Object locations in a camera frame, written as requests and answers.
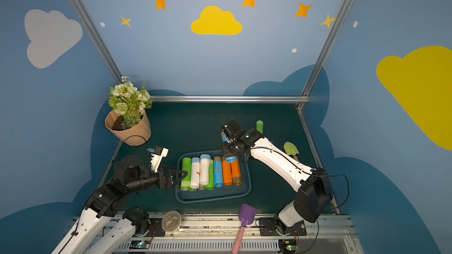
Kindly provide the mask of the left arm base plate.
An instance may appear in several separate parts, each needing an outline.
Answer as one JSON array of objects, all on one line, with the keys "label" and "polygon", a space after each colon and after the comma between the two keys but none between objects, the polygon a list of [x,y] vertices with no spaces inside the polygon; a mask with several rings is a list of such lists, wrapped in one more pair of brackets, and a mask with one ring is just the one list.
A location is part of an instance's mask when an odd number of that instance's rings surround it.
[{"label": "left arm base plate", "polygon": [[161,218],[149,218],[148,219],[148,229],[143,234],[138,234],[137,236],[151,238],[151,237],[164,237],[165,230],[162,228]]}]

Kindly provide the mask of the green toy trowel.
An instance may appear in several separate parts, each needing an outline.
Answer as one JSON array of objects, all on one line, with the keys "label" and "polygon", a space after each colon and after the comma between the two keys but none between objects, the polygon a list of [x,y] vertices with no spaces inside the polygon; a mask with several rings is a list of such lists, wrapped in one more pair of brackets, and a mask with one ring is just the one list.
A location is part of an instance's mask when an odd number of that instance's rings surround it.
[{"label": "green toy trowel", "polygon": [[284,143],[284,151],[287,155],[291,156],[294,160],[299,161],[299,159],[297,157],[297,155],[299,154],[299,151],[293,143],[285,142]]}]

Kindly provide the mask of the blue trash bag roll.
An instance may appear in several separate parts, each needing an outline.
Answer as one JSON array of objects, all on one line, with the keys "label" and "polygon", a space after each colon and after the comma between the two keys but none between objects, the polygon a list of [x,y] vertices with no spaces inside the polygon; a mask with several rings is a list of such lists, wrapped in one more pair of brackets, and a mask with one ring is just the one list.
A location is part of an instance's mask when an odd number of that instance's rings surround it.
[{"label": "blue trash bag roll", "polygon": [[229,156],[229,157],[225,157],[225,161],[228,163],[233,163],[235,161],[237,161],[238,158],[236,156]]},{"label": "blue trash bag roll", "polygon": [[214,157],[214,186],[216,188],[223,186],[222,159],[220,156]]}]

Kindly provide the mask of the right controller board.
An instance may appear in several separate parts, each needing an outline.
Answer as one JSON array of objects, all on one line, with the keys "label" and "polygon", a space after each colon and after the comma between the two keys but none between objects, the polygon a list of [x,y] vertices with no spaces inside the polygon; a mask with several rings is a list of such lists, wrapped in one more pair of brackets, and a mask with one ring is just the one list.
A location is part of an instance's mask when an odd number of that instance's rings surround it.
[{"label": "right controller board", "polygon": [[293,240],[278,241],[279,254],[295,254],[299,250],[298,244]]}]

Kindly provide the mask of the flower pot with plant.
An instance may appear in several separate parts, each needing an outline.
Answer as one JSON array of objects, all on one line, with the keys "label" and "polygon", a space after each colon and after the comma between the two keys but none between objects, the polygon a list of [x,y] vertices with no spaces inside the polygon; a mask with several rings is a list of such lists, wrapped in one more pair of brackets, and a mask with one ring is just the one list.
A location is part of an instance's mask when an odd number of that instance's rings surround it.
[{"label": "flower pot with plant", "polygon": [[139,89],[129,77],[122,76],[108,95],[111,112],[105,119],[106,128],[129,146],[145,144],[151,137],[146,110],[153,104],[145,85]]}]

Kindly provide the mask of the left controller board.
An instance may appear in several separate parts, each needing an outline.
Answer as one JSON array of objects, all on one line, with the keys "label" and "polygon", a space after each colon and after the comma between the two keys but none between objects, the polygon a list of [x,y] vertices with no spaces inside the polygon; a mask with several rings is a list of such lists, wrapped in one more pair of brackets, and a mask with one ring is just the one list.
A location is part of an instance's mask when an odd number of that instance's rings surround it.
[{"label": "left controller board", "polygon": [[151,241],[131,241],[129,250],[148,250]]}]

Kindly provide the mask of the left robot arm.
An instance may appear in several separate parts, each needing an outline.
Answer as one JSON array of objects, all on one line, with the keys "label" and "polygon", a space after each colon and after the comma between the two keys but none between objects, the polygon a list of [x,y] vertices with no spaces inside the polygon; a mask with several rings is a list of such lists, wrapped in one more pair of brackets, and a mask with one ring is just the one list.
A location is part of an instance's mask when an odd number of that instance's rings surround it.
[{"label": "left robot arm", "polygon": [[175,188],[186,178],[186,171],[160,166],[156,171],[142,164],[136,155],[123,158],[115,165],[115,175],[99,187],[87,200],[80,217],[54,249],[55,254],[111,254],[122,243],[135,235],[154,232],[149,214],[137,207],[124,212],[109,233],[95,245],[99,231],[112,221],[120,209],[129,202],[133,193],[153,187],[162,190]]}]

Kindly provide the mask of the white trash bag roll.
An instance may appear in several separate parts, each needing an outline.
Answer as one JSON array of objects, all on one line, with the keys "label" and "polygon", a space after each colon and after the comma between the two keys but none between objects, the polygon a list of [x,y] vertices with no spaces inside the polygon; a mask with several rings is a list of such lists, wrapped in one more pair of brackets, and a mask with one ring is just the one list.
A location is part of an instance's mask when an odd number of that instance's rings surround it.
[{"label": "white trash bag roll", "polygon": [[200,158],[193,157],[191,160],[190,188],[198,189],[200,186]]},{"label": "white trash bag roll", "polygon": [[200,185],[209,184],[209,168],[211,156],[209,154],[202,154],[200,156]]}]

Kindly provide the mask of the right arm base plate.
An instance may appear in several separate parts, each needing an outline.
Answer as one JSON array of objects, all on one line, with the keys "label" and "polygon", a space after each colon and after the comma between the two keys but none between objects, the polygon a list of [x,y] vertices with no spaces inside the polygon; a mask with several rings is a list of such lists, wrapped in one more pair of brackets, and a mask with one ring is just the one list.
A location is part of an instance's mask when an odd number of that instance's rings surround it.
[{"label": "right arm base plate", "polygon": [[300,221],[295,225],[288,227],[279,219],[275,218],[258,218],[257,223],[261,236],[306,236],[306,226],[304,221]]}]

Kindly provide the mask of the purple toy shovel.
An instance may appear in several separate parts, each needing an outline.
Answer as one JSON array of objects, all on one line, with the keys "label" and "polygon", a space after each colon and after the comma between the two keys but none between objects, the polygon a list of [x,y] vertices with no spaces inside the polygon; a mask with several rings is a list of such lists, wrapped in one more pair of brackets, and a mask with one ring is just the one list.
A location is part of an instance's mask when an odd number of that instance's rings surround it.
[{"label": "purple toy shovel", "polygon": [[241,222],[241,228],[237,235],[237,238],[234,242],[234,246],[232,248],[232,254],[238,254],[241,248],[241,242],[245,233],[245,228],[254,222],[256,215],[256,209],[246,203],[242,204],[240,212],[238,214],[238,218]]}]

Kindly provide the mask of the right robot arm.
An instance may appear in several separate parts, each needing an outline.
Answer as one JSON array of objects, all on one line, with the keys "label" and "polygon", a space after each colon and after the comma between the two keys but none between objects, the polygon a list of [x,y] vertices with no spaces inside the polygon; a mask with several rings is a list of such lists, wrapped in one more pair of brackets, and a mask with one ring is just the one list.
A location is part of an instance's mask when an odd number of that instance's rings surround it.
[{"label": "right robot arm", "polygon": [[314,169],[296,161],[261,132],[256,129],[245,131],[234,119],[225,123],[222,131],[226,136],[222,141],[222,151],[227,159],[251,156],[280,175],[297,193],[295,200],[274,217],[279,234],[287,235],[301,221],[317,221],[333,199],[329,176],[323,168]]}]

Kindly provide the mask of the clear plastic lidded cup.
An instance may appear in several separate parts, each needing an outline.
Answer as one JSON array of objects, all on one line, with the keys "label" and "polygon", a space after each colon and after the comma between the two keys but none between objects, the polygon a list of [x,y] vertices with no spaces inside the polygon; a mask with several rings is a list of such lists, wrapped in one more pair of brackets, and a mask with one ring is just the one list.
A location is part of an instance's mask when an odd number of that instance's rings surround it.
[{"label": "clear plastic lidded cup", "polygon": [[161,221],[162,229],[165,232],[174,233],[181,229],[182,216],[176,210],[171,210],[164,215]]}]

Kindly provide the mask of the orange trash bag roll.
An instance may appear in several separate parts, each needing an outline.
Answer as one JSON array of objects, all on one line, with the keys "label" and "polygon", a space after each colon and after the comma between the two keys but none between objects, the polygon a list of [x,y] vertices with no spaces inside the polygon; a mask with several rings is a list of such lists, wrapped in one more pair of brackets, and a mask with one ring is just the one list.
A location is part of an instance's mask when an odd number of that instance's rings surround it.
[{"label": "orange trash bag roll", "polygon": [[236,186],[240,186],[242,184],[242,176],[241,176],[241,169],[240,169],[240,161],[236,160],[231,165],[231,176],[233,184]]},{"label": "orange trash bag roll", "polygon": [[230,186],[233,184],[231,164],[226,161],[225,157],[222,157],[221,164],[222,164],[223,185]]}]

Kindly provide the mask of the controller board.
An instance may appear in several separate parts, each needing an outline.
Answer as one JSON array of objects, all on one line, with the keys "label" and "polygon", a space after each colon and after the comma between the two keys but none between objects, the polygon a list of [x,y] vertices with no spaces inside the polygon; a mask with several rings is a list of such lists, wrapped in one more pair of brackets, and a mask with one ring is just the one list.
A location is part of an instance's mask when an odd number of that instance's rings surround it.
[{"label": "controller board", "polygon": [[295,254],[299,250],[298,244],[293,240],[278,241],[279,254]]},{"label": "controller board", "polygon": [[151,241],[131,241],[129,250],[148,250]]}]

